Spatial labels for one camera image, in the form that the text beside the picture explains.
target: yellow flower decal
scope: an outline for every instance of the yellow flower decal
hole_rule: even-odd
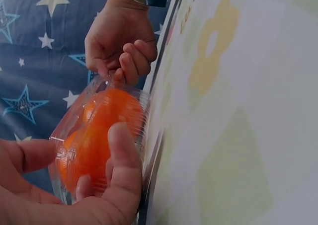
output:
[[[220,57],[230,46],[239,24],[239,10],[230,0],[221,0],[213,18],[203,26],[198,45],[198,58],[192,67],[188,85],[195,94],[202,97],[214,83],[220,67]],[[217,32],[215,47],[206,56],[211,34]]]

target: wrist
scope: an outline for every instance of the wrist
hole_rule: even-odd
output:
[[[135,0],[107,0],[106,6],[148,11],[149,7]]]

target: plastic clamshell box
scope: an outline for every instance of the plastic clamshell box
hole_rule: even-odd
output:
[[[64,117],[50,136],[50,141],[52,141],[56,146],[57,157],[55,161],[49,165],[48,169],[52,181],[54,194],[56,197],[60,198],[64,204],[70,205],[76,201],[74,189],[67,189],[66,184],[71,183],[74,187],[74,182],[76,183],[76,181],[74,180],[78,179],[75,178],[75,170],[81,165],[79,165],[80,161],[77,158],[80,156],[80,153],[84,153],[83,150],[81,151],[81,146],[79,145],[86,140],[85,137],[87,135],[85,131],[87,129],[87,126],[92,123],[97,112],[103,110],[104,106],[107,103],[111,104],[111,106],[108,108],[107,113],[116,113],[116,108],[123,108],[123,105],[119,105],[119,103],[122,102],[109,100],[109,98],[107,98],[107,93],[110,90],[114,91],[114,89],[118,89],[123,94],[127,95],[128,93],[128,95],[134,97],[134,100],[125,102],[125,116],[117,115],[117,118],[119,119],[118,121],[127,123],[127,126],[128,128],[130,128],[132,136],[135,140],[135,145],[140,154],[142,162],[144,160],[146,140],[145,126],[147,124],[150,106],[149,94],[125,84],[114,82],[111,78],[102,79],[101,77],[96,76],[86,87],[86,89],[79,95],[74,104],[69,108],[67,113],[64,115]],[[92,101],[92,98],[95,106],[93,107],[92,112],[87,119],[87,122],[85,122],[83,120],[84,109],[85,106]],[[129,111],[130,108],[140,108],[140,106],[143,112],[142,114],[138,114],[139,116],[136,116],[136,113],[134,111]],[[130,116],[134,117],[134,120],[129,120],[129,118],[127,118]],[[104,129],[105,135],[108,134],[107,129],[108,127],[105,127]],[[78,132],[79,130],[81,131],[81,133],[75,133],[74,139],[71,141],[71,145],[68,145],[68,147],[66,148],[64,145],[64,141],[70,135],[74,134],[74,132]],[[64,173],[66,174],[66,178],[64,179],[62,178],[63,176],[61,176],[61,161],[64,162],[65,166]],[[101,178],[100,181],[98,181],[97,185],[95,184],[95,187],[98,187],[97,190],[99,192],[105,190],[107,187],[105,179]]]

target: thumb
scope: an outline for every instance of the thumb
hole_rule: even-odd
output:
[[[32,209],[30,224],[132,224],[141,197],[141,161],[125,123],[114,124],[108,140],[114,168],[110,186],[102,197],[87,197],[71,206],[37,205]]]
[[[102,198],[113,204],[127,221],[137,212],[142,190],[142,165],[126,123],[116,123],[108,131],[113,163],[110,186]]]

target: finger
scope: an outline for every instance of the finger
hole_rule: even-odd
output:
[[[19,173],[42,169],[56,157],[55,146],[48,140],[33,139],[4,143],[12,164]]]
[[[78,180],[76,187],[76,200],[78,202],[89,196],[94,196],[94,190],[91,184],[90,175],[84,175]]]
[[[148,62],[156,60],[158,51],[154,41],[146,43],[143,40],[136,40],[134,45],[147,58]]]
[[[123,69],[117,69],[115,71],[114,80],[117,82],[122,82],[122,83],[124,83],[126,81]]]
[[[104,60],[107,65],[108,70],[115,70],[120,68],[119,64],[119,56],[123,53],[123,51],[116,52],[114,55],[108,57]]]
[[[113,169],[114,169],[114,164],[112,159],[108,159],[107,163],[106,163],[106,182],[107,182],[107,186],[110,186],[110,182],[111,182],[111,177],[113,174]]]
[[[126,83],[129,85],[135,85],[138,83],[138,72],[135,63],[128,53],[123,53],[119,57],[119,62],[122,70],[124,71]]]
[[[137,211],[142,186],[142,167],[134,140],[125,123],[116,123],[108,131],[113,163],[110,186],[102,198],[131,221]]]
[[[98,72],[101,76],[107,76],[108,70],[103,60],[103,47],[90,37],[85,38],[85,56],[86,67],[94,72]]]
[[[150,64],[147,58],[135,47],[128,43],[123,47],[124,52],[129,53],[135,63],[138,75],[147,75],[150,72]]]

